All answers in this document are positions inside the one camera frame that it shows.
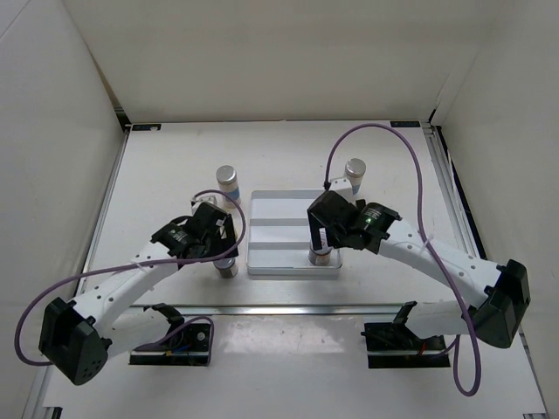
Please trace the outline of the white-lid spice jar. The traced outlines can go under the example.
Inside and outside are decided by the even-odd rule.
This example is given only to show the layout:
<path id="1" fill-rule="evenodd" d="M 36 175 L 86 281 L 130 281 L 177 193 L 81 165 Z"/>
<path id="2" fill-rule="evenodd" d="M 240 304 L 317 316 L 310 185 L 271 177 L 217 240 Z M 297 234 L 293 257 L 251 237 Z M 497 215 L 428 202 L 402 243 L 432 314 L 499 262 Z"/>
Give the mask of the white-lid spice jar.
<path id="1" fill-rule="evenodd" d="M 323 247 L 319 250 L 314 250 L 312 246 L 309 247 L 308 260 L 314 266 L 327 266 L 330 263 L 332 247 Z"/>
<path id="2" fill-rule="evenodd" d="M 234 278 L 238 274 L 236 258 L 223 258 L 213 262 L 221 278 Z"/>

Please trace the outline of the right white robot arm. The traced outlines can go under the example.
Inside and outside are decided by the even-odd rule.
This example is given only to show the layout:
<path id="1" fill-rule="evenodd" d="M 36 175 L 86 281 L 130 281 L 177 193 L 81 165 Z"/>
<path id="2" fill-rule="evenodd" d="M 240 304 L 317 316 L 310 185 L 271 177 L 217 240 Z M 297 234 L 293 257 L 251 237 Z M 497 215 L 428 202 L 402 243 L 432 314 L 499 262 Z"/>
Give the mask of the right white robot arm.
<path id="1" fill-rule="evenodd" d="M 380 203 L 348 202 L 325 191 L 307 210 L 311 243 L 370 251 L 391 258 L 448 286 L 453 301 L 405 304 L 393 321 L 392 338 L 411 349 L 434 335 L 473 333 L 492 347 L 512 345 L 530 303 L 528 270 L 475 258 L 420 231 Z"/>

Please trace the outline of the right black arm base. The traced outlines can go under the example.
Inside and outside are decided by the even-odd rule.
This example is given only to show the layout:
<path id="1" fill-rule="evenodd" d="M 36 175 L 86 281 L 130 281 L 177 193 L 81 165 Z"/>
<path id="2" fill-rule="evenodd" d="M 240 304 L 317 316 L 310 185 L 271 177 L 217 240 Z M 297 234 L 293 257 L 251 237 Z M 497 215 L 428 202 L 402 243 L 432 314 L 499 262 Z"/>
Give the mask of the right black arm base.
<path id="1" fill-rule="evenodd" d="M 405 303 L 389 322 L 368 322 L 361 336 L 365 339 L 368 369 L 421 369 L 451 366 L 442 335 L 418 338 L 405 327 L 411 309 L 418 303 Z"/>

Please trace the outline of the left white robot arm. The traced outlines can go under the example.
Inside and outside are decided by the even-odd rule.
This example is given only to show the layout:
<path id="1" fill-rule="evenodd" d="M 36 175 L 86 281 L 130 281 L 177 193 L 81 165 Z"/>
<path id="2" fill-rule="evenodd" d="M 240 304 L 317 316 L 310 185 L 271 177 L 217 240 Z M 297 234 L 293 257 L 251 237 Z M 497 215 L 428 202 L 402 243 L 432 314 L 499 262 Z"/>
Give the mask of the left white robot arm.
<path id="1" fill-rule="evenodd" d="M 90 292 L 45 308 L 39 351 L 72 384 L 83 385 L 107 361 L 137 347 L 173 349 L 180 345 L 184 317 L 157 303 L 136 315 L 127 309 L 155 285 L 191 263 L 238 255 L 231 214 L 202 202 L 190 216 L 178 217 L 155 232 L 131 260 Z"/>

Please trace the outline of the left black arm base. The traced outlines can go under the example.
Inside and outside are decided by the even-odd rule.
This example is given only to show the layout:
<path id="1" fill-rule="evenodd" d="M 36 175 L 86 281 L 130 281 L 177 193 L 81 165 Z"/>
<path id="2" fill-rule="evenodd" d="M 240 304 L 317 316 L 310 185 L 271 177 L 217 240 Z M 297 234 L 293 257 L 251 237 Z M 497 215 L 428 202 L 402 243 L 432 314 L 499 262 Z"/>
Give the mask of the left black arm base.
<path id="1" fill-rule="evenodd" d="M 186 319 L 177 309 L 165 304 L 144 308 L 162 314 L 169 323 L 168 336 L 160 343 L 135 349 L 131 366 L 208 367 L 211 363 L 215 324 L 211 317 Z"/>

